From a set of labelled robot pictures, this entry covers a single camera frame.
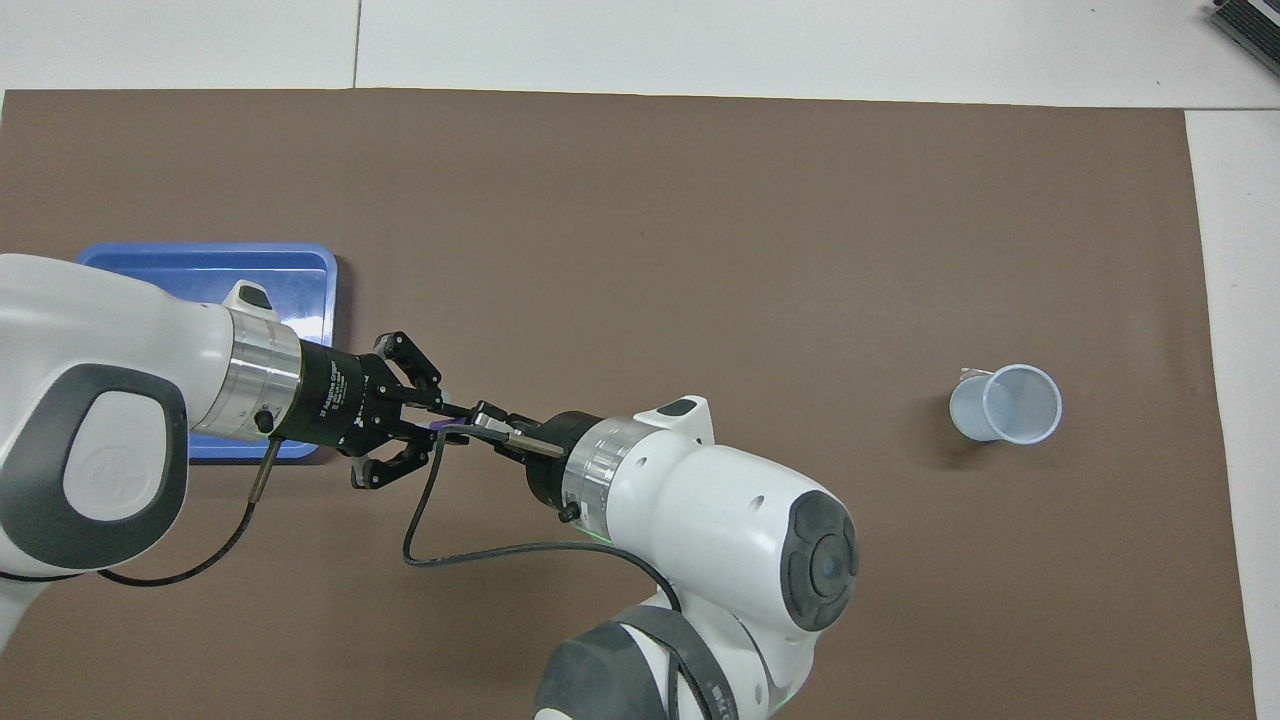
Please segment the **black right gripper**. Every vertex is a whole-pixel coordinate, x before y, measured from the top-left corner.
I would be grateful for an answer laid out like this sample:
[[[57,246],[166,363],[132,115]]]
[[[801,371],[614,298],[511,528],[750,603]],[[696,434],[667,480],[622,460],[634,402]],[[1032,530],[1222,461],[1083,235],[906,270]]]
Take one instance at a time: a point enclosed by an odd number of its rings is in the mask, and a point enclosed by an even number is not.
[[[553,507],[564,506],[562,480],[570,455],[579,441],[602,419],[590,413],[559,413],[536,427],[536,421],[518,413],[508,413],[488,401],[472,407],[471,436],[493,447],[511,461],[525,461],[526,482],[534,497]],[[561,457],[525,451],[509,443],[511,438],[529,436],[559,447]]]

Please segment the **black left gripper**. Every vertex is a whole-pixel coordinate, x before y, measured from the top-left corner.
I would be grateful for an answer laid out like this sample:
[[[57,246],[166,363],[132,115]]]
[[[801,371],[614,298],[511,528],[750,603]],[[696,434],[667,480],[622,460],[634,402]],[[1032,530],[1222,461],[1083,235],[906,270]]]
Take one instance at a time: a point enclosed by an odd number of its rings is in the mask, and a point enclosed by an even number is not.
[[[355,489],[380,489],[425,468],[443,447],[470,443],[466,436],[444,433],[445,425],[415,427],[404,437],[390,434],[399,405],[448,418],[470,414],[445,397],[440,372],[403,331],[380,334],[376,355],[312,342],[302,342],[300,351],[294,397],[271,434],[352,456]],[[407,384],[398,384],[385,363],[398,368]],[[389,459],[369,455],[392,441],[402,446]]]

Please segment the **blue plastic tray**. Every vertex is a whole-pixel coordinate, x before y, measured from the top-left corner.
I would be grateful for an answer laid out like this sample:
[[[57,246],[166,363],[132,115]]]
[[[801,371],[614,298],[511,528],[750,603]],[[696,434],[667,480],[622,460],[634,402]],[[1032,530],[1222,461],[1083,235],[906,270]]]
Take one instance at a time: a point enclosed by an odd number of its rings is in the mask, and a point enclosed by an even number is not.
[[[332,341],[337,261],[314,243],[100,243],[90,305],[122,340],[86,357],[159,375],[186,402],[192,462],[259,461]]]

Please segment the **brown table mat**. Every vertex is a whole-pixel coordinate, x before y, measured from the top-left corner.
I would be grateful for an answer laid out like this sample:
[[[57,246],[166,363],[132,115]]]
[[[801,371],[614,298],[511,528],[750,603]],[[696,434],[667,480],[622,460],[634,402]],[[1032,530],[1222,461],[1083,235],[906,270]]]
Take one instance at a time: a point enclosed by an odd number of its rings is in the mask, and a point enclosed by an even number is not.
[[[1254,720],[1180,111],[444,91],[6,94],[0,252],[320,243],[335,343],[457,404],[709,401],[847,506],[778,720]],[[1038,445],[948,398],[1028,364]]]

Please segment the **translucent plastic cup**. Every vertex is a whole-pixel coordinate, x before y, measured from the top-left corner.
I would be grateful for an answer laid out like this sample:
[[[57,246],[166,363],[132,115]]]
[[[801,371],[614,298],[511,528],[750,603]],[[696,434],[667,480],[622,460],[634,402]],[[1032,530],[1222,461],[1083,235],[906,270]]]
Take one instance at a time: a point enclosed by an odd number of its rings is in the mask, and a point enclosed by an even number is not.
[[[1038,366],[1011,364],[995,372],[970,370],[948,398],[955,428],[975,442],[1038,445],[1062,420],[1062,392]]]

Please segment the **dark grey ribbed device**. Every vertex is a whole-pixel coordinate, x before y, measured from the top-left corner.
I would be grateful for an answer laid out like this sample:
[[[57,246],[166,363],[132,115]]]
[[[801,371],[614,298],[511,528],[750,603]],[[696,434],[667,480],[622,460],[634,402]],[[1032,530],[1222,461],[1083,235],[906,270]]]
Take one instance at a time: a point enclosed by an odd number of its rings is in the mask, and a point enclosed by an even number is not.
[[[1280,73],[1280,0],[1212,0],[1210,22]]]

